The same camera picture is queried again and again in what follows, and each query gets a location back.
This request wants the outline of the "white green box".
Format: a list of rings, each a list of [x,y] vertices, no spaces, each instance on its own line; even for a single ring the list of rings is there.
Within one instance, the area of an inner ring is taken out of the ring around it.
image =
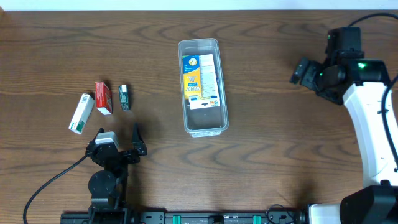
[[[94,99],[87,93],[82,94],[72,120],[68,126],[69,130],[76,134],[82,134],[85,124],[92,112]]]

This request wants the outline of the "red box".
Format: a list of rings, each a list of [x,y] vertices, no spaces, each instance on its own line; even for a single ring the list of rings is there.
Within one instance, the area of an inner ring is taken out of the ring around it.
[[[113,113],[111,90],[105,82],[95,83],[95,103],[96,108],[103,115],[111,115]]]

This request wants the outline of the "clear plastic container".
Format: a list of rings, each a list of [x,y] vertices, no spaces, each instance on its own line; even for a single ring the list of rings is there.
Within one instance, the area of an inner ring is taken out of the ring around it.
[[[218,41],[183,40],[178,61],[186,132],[193,138],[220,135],[229,120]]]

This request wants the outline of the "blue white box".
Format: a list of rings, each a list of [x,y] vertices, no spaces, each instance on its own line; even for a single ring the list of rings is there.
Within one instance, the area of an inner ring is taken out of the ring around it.
[[[202,94],[197,98],[189,99],[191,110],[220,106],[220,94],[213,55],[199,55],[199,57]]]

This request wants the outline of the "yellow blue box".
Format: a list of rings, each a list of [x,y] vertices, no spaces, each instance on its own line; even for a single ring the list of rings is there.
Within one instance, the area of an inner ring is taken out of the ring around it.
[[[183,93],[185,99],[197,98],[202,94],[199,55],[182,57]]]

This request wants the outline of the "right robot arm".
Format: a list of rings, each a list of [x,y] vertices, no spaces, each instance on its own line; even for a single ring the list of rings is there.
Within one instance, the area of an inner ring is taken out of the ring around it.
[[[363,166],[363,189],[335,204],[312,204],[307,223],[397,223],[397,122],[393,80],[381,60],[302,58],[290,81],[343,105],[353,122]]]

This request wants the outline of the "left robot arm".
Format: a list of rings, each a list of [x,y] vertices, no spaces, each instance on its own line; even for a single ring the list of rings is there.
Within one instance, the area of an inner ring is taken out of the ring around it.
[[[88,143],[85,155],[103,170],[93,174],[88,182],[91,205],[88,210],[88,224],[136,224],[139,213],[126,205],[128,166],[140,162],[147,155],[147,147],[138,129],[133,126],[132,148],[119,151],[116,133],[100,128]]]

